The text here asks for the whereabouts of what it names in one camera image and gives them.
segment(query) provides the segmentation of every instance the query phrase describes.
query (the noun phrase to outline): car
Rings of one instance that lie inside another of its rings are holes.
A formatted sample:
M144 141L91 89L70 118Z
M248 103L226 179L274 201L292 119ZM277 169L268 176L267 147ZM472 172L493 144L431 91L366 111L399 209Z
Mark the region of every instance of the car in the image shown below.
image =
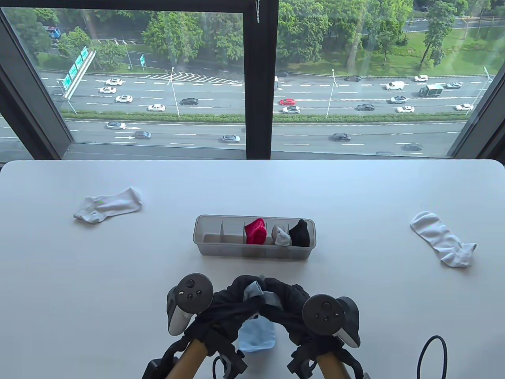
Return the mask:
M358 75L351 75L344 78L345 81L360 81L361 77Z
M404 150L409 150L409 151L420 151L423 149L423 145L421 144L405 144L403 146Z
M106 85L123 85L124 81L120 78L107 79Z
M473 111L473 105L468 103L458 104L454 108L457 111Z
M116 103L131 103L133 101L133 97L130 95L122 95L116 97L114 100Z
M279 104L280 105L295 105L296 101L293 99L282 99L281 101L279 101Z
M407 102L407 98L405 96L395 96L389 99L391 104L405 104Z
M428 81L428 75L414 76L414 81Z
M105 125L105 128L107 129L125 129L126 124L124 122L119 122L119 121L110 121Z
M151 133L148 131L136 131L133 136L137 139L150 139Z
M223 142L238 143L238 142L240 142L240 137L237 135L233 135L233 134L225 134L223 136Z
M453 89L453 88L461 88L463 85L461 83L458 83L457 81L452 82L452 83L447 83L445 85L445 88L447 89Z
M286 107L282 108L283 113L287 113L289 115L294 115L296 113L300 113L300 107Z
M163 112L165 106L163 104L152 104L147 107L147 110L151 112Z
M279 78L287 78L289 76L289 72L285 70L277 71L275 76L278 76Z
M102 87L98 90L100 93L116 93L117 88L114 87Z
M356 109L358 111L375 111L375 107L373 106L373 104L359 104Z
M179 102L180 105L198 105L198 99L195 98L186 98L182 99Z
M350 141L350 135L347 134L347 133L335 133L333 136L332 136L332 139L334 141Z
M411 107L410 105L405 105L404 107L398 107L396 111L398 113L412 113L416 110L416 108Z

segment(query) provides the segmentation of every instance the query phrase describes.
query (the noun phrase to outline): van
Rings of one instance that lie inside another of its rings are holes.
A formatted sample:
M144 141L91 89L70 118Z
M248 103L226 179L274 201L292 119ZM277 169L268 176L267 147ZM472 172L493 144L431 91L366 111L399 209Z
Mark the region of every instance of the van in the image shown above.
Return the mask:
M400 90L400 89L403 89L403 87L405 87L405 82L402 82L402 81L392 81L391 83L387 83L386 84L386 89L388 91L390 90Z

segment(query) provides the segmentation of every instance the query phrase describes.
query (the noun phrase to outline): sock organizer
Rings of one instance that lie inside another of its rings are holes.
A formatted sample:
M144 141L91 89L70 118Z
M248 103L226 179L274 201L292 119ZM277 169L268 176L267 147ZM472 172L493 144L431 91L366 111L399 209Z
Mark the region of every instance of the sock organizer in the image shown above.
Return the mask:
M247 244L245 226L258 218L265 221L267 239L263 245ZM307 222L310 243L308 247L274 245L271 233L274 225L284 226L289 232L298 224L298 218L255 217L255 216L218 216L201 215L196 219L193 242L202 255L216 255L241 258L307 259L316 246L316 225Z

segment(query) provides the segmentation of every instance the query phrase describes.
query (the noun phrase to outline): road sign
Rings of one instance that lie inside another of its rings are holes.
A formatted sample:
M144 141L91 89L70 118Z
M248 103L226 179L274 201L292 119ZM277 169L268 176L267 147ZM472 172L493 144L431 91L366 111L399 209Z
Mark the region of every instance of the road sign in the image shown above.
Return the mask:
M75 60L75 67L79 70L82 67L82 57L78 56L77 59Z
M68 71L68 73L70 74L70 77L72 79L75 78L75 75L77 75L77 68L75 67L75 65L72 65L72 67L70 68L70 70Z
M86 59L88 57L88 48L86 46L82 48L81 56L83 59Z
M71 84L72 79L70 79L69 74L67 74L67 76L65 76L65 79L63 79L63 88L65 89L65 91L68 90Z

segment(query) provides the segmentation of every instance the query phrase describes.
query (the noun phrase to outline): highway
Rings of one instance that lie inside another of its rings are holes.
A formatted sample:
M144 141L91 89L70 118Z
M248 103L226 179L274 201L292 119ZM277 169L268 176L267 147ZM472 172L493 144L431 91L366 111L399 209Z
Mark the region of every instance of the highway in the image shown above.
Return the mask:
M52 98L61 99L62 90L57 83L63 76L59 73L41 72L41 79ZM177 113L176 101L194 97L199 99L196 106L180 106L181 113L210 113L210 114L243 114L245 113L244 86L238 84L205 83L191 81L174 81L173 88L168 80L150 79L145 77L121 76L125 83L117 87L115 94L102 94L98 90L105 86L105 81L112 76L87 74L84 75L77 90L71 98L71 104L77 111L120 111L146 112L150 104L164 104L166 112ZM319 76L289 76L283 78L274 94L274 113L281 113L279 100L295 99L302 114L394 114L399 105L387 102L393 96L408 98L406 105L416 108L416 113L452 112L457 104L473 103L479 100L488 88L486 76L460 78L430 78L428 83L447 83L459 81L463 87L459 89L445 89L440 97L420 98L419 88L425 83L415 83L411 78L402 79L406 85L400 91L387 91L384 86L390 79L362 80L361 82L345 82L336 80L332 90L332 79ZM131 104L115 103L118 95L131 95ZM358 104L372 103L376 110L360 112L356 110Z
M107 120L66 120L76 142L151 145L187 148L245 149L245 127L240 124L149 123L127 122L125 130L105 129ZM272 150L290 152L322 152L346 154L375 154L391 152L395 155L443 157L453 144L464 122L377 123L361 124L308 124L274 125ZM151 139L135 139L138 131L148 131ZM334 133L345 132L351 141L337 142ZM222 141L223 134L240 136L240 143ZM4 119L0 119L0 147L3 143L18 141ZM407 143L422 144L420 152L406 151Z

